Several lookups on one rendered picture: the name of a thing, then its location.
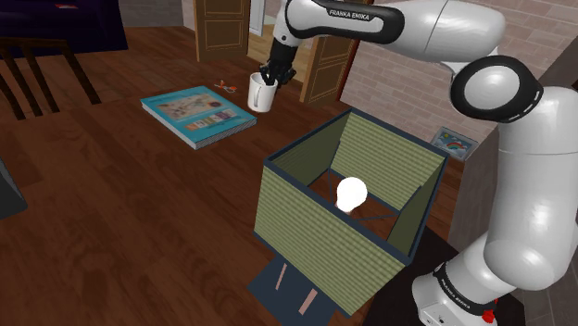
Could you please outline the brown wooden door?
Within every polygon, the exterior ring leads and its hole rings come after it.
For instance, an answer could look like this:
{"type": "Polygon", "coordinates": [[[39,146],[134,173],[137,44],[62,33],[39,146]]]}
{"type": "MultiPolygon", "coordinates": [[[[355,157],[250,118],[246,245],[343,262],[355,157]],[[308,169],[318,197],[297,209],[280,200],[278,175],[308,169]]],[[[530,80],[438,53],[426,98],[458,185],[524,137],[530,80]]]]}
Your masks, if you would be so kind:
{"type": "Polygon", "coordinates": [[[246,56],[250,0],[194,0],[198,62],[246,56]]]}
{"type": "Polygon", "coordinates": [[[359,40],[317,37],[313,41],[300,101],[322,107],[340,99],[358,50],[359,40]]]}

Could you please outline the dark blue sofa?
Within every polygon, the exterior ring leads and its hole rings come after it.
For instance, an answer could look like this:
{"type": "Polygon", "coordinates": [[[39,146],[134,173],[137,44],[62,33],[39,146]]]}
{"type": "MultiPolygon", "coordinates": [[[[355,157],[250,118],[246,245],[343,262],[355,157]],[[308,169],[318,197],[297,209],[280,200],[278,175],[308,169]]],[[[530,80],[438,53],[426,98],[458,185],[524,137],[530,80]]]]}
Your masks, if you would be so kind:
{"type": "Polygon", "coordinates": [[[75,54],[128,48],[119,0],[0,0],[0,37],[65,40],[75,54]]]}

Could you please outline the white mug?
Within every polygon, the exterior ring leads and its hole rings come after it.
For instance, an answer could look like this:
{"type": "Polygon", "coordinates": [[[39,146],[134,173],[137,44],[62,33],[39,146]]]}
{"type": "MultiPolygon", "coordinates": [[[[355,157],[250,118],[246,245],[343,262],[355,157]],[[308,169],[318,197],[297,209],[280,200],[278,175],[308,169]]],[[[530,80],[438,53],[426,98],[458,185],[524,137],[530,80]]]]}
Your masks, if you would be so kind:
{"type": "Polygon", "coordinates": [[[268,85],[262,79],[259,72],[255,72],[249,77],[247,105],[250,109],[258,113],[269,112],[278,87],[278,82],[268,85]]]}

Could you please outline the dark grey block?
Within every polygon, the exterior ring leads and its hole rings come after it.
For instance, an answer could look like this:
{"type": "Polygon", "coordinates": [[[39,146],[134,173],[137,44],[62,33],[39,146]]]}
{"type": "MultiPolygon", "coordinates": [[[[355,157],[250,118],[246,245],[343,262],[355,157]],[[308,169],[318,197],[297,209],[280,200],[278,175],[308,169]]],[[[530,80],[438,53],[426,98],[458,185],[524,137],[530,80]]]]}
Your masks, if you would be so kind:
{"type": "Polygon", "coordinates": [[[0,219],[5,219],[28,208],[21,191],[6,164],[0,158],[0,219]]]}

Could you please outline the green square shade lamp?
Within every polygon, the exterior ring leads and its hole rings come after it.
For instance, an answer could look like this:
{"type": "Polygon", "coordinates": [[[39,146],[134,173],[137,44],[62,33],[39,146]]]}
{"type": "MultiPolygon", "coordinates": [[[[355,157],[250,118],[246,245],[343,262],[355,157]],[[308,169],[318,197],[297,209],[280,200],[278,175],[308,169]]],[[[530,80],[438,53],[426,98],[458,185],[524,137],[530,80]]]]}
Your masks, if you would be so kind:
{"type": "Polygon", "coordinates": [[[350,108],[263,162],[254,228],[274,258],[249,291],[281,326],[328,326],[350,316],[417,252],[448,155],[350,108]],[[388,236],[348,216],[312,186],[356,177],[385,206],[388,236]]]}

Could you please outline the teal book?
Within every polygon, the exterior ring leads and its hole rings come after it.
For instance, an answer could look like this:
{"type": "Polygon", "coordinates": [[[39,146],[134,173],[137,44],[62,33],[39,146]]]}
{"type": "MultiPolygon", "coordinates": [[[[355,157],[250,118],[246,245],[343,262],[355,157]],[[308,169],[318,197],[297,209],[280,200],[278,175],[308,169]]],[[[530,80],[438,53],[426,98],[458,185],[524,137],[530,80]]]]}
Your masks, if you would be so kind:
{"type": "Polygon", "coordinates": [[[141,104],[195,150],[244,131],[258,121],[206,86],[143,98],[141,104]]]}

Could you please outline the rainbow picture frame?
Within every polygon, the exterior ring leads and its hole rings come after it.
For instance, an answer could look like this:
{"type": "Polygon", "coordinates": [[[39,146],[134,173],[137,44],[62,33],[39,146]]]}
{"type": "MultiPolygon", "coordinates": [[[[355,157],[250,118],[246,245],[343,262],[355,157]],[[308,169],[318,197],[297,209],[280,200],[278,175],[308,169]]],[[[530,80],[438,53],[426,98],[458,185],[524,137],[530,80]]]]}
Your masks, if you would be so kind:
{"type": "Polygon", "coordinates": [[[460,161],[465,161],[479,145],[477,141],[454,132],[447,127],[441,127],[430,144],[444,150],[460,161]]]}

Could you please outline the dark wooden chair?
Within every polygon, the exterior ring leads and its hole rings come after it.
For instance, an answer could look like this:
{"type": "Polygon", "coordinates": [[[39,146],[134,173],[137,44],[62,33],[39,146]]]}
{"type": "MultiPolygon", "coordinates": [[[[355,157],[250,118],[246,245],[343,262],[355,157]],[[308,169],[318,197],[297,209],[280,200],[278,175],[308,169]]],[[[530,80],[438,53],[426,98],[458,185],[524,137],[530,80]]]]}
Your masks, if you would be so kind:
{"type": "Polygon", "coordinates": [[[33,48],[54,48],[58,49],[62,56],[68,62],[72,72],[74,73],[76,79],[78,80],[80,86],[85,91],[87,97],[89,98],[92,105],[101,104],[102,101],[90,82],[88,76],[86,75],[80,61],[72,53],[69,48],[69,44],[66,40],[60,39],[39,39],[39,38],[17,38],[17,37],[0,37],[0,57],[6,63],[8,70],[10,71],[12,77],[17,82],[20,90],[24,94],[26,100],[31,107],[31,111],[35,117],[40,117],[44,113],[41,110],[34,94],[25,77],[19,69],[15,58],[12,56],[10,49],[19,48],[24,55],[24,58],[28,62],[31,68],[32,74],[40,86],[40,89],[44,95],[44,98],[49,105],[49,108],[53,113],[60,111],[55,98],[46,82],[46,79],[42,73],[40,65],[36,59],[36,55],[33,53],[33,48]]]}

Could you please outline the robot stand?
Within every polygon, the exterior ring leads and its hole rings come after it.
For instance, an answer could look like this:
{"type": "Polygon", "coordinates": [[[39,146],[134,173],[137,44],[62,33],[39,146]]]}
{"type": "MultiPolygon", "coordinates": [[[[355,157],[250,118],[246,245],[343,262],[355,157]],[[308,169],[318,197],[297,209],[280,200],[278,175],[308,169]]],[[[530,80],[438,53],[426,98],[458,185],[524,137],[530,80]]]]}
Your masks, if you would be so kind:
{"type": "MultiPolygon", "coordinates": [[[[362,326],[425,326],[413,300],[412,282],[457,254],[454,247],[426,227],[413,261],[375,295],[362,326]]],[[[497,326],[526,326],[524,306],[512,295],[498,299],[494,316],[497,326]]]]}

